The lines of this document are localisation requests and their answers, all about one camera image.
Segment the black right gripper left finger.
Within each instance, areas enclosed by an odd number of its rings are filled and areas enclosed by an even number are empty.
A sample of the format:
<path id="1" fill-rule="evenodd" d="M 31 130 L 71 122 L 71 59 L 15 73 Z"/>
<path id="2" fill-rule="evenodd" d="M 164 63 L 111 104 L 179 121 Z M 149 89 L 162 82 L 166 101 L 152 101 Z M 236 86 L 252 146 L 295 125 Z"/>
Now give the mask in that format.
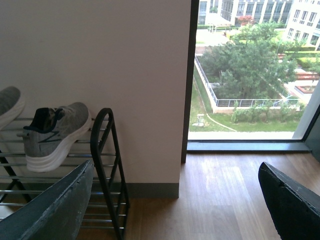
<path id="1" fill-rule="evenodd" d="M 2 240 L 74 240 L 86 212 L 94 165 L 83 162 L 0 222 Z"/>

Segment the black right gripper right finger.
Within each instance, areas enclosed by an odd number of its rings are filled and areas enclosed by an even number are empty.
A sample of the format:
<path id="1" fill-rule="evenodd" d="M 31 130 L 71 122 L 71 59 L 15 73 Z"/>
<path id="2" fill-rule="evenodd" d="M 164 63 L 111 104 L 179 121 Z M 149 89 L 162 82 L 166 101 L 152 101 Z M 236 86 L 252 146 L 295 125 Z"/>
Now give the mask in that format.
<path id="1" fill-rule="evenodd" d="M 320 196 L 271 164 L 263 162 L 258 180 L 273 224 L 282 240 L 320 238 Z"/>

